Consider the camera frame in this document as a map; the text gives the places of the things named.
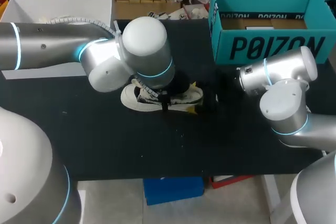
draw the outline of black table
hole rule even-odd
[[[176,67],[192,80],[212,82],[207,20],[164,25]],[[336,75],[329,63],[318,70],[307,105],[314,113],[336,114]],[[282,145],[249,99],[228,119],[225,110],[212,116],[131,111],[120,102],[121,89],[98,93],[87,77],[2,77],[0,87],[1,106],[37,123],[75,180],[297,173],[321,157],[317,150]]]

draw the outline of screw hole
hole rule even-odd
[[[5,195],[5,200],[8,202],[8,203],[11,203],[11,204],[14,204],[16,202],[16,197],[14,194],[6,194]]]

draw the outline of white box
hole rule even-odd
[[[110,26],[112,0],[10,0],[0,22],[45,23],[54,18],[82,17]],[[2,71],[6,79],[85,76],[80,63],[41,69]]]

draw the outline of robotic arm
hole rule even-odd
[[[248,95],[262,95],[261,112],[281,142],[332,152],[336,116],[307,111],[306,90],[316,78],[312,53],[300,47],[240,68],[237,79]]]
[[[160,89],[175,74],[166,30],[154,18],[133,20],[123,35],[102,23],[82,18],[0,26],[0,70],[80,62],[90,84],[99,92],[123,86],[132,74],[147,88]]]

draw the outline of white sneaker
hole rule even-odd
[[[179,95],[171,97],[171,104],[168,110],[185,111],[202,102],[202,89],[190,85],[189,89]],[[136,79],[127,85],[121,92],[121,102],[127,108],[142,112],[152,112],[162,110],[162,103],[158,98],[150,95]]]

